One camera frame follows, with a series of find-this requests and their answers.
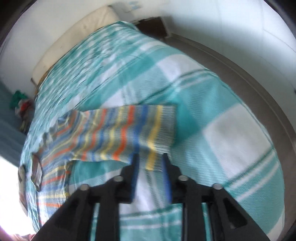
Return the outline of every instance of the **gray floor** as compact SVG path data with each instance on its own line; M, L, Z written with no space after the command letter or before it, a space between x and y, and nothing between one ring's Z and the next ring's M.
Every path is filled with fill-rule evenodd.
M219 53L191 40L174 35L166 43L216 73L249 106L268 130L282 165L285 181L285 227L279 238L290 229L296 218L296 141L286 115L267 91L248 73Z

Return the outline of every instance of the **green and white checkered blanket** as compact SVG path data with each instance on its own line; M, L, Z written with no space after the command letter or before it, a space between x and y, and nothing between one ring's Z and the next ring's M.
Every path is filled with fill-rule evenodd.
M40 87L21 165L31 169L43 133L69 110L131 104L176 105L172 163L200 184L223 184L276 240L284 224L284 181L266 129L216 74L128 23L92 33L55 64ZM103 184L123 165L76 162L69 190ZM38 230L30 177L28 172L28 212ZM120 205L121 240L175 241L180 235L181 207L165 200L161 171L141 169L134 202Z

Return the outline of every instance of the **green cloth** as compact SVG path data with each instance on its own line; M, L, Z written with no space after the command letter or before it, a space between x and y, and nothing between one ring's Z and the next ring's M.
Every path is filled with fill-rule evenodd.
M10 102L9 107L11 109L14 109L15 107L18 107L18 103L22 99L28 99L28 97L25 94L23 94L22 92L16 91L15 94L11 98L11 102Z

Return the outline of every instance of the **metal bolt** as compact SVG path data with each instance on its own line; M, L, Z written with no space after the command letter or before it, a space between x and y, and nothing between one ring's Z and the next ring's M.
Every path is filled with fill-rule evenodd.
M122 182L123 181L122 176L115 176L113 179L114 179L115 182Z
M185 182L185 181L188 181L189 177L188 176L185 176L185 175L181 175L178 177L178 179L182 182Z
M213 188L216 190L221 190L221 189L223 189L223 186L220 183L214 183Z
M80 186L80 190L81 191L86 191L86 190L88 190L89 189L89 185L88 184L82 184L81 186Z

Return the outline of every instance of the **white wall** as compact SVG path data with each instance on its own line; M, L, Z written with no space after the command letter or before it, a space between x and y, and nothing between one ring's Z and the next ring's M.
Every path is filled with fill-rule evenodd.
M0 79L12 92L33 96L32 72L44 52L74 23L116 0L37 0L17 21L0 53ZM159 16L168 0L140 0L142 8L125 13L121 1L115 9L124 21Z
M226 56L278 102L296 130L296 39L263 0L171 0L171 32Z

